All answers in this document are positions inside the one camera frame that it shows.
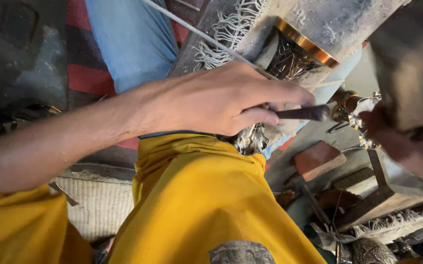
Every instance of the forearm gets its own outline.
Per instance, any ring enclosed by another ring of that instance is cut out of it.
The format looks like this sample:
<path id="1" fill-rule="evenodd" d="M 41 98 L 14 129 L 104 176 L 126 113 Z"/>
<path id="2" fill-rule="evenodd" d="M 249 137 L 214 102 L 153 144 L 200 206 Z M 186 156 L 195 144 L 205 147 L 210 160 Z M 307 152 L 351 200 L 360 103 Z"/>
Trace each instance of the forearm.
<path id="1" fill-rule="evenodd" d="M 140 102 L 131 97 L 108 99 L 0 138 L 0 193 L 34 188 L 86 155 L 148 133 Z"/>

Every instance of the leg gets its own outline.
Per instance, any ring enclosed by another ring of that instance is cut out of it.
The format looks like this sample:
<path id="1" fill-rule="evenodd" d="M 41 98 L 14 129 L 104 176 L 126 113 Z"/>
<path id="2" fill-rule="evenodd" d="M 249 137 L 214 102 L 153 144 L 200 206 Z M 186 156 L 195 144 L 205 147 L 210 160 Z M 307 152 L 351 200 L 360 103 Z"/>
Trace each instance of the leg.
<path id="1" fill-rule="evenodd" d="M 179 49 L 171 21 L 141 0 L 85 0 L 117 93 L 165 79 Z M 164 0 L 157 0 L 164 6 Z"/>

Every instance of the white fringe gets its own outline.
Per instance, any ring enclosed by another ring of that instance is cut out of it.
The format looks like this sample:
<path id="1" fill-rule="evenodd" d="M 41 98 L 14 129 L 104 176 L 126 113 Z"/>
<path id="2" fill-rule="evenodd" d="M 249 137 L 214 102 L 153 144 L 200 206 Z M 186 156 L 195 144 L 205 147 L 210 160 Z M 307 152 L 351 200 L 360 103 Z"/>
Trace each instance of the white fringe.
<path id="1" fill-rule="evenodd" d="M 324 240 L 328 240 L 328 236 L 332 236 L 332 240 L 340 241 L 342 243 L 350 243 L 363 237 L 367 237 L 373 233 L 385 232 L 392 229 L 402 228 L 405 225 L 410 225 L 417 221 L 423 220 L 423 211 L 416 213 L 410 209 L 396 212 L 388 215 L 383 219 L 370 220 L 367 224 L 354 225 L 352 228 L 355 231 L 355 236 L 346 234 L 336 234 L 333 230 L 329 230 L 326 226 L 326 231 L 323 231 L 315 223 L 311 223 L 312 228 Z"/>
<path id="2" fill-rule="evenodd" d="M 218 12 L 218 22 L 211 28 L 214 30 L 213 38 L 235 50 L 239 42 L 249 32 L 254 22 L 260 16 L 260 10 L 267 0 L 236 0 L 236 13 L 224 15 Z M 199 47 L 193 47 L 197 50 L 194 61 L 198 62 L 194 71 L 213 69 L 221 66 L 231 60 L 232 56 L 227 52 L 209 47 L 206 43 L 200 42 Z"/>

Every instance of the gray cloth patch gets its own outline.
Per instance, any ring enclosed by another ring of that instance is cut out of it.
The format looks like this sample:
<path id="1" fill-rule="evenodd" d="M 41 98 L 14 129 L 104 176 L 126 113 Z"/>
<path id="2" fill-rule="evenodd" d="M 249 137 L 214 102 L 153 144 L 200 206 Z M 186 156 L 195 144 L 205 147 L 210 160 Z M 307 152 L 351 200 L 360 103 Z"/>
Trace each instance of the gray cloth patch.
<path id="1" fill-rule="evenodd" d="M 275 264 L 266 247 L 246 240 L 227 241 L 208 253 L 210 264 Z"/>

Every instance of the yellow kurta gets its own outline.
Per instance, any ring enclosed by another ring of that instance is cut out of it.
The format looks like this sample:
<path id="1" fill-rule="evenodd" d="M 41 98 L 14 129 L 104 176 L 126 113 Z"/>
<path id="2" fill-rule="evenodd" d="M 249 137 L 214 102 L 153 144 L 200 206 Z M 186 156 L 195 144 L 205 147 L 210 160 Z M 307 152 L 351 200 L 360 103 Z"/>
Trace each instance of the yellow kurta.
<path id="1" fill-rule="evenodd" d="M 214 137 L 172 134 L 141 140 L 138 157 L 135 208 L 111 263 L 209 263 L 209 251 L 232 240 L 261 243 L 280 264 L 325 263 L 275 201 L 263 156 L 241 156 Z M 64 196 L 46 186 L 0 195 L 0 262 L 82 263 L 91 255 L 68 223 Z"/>

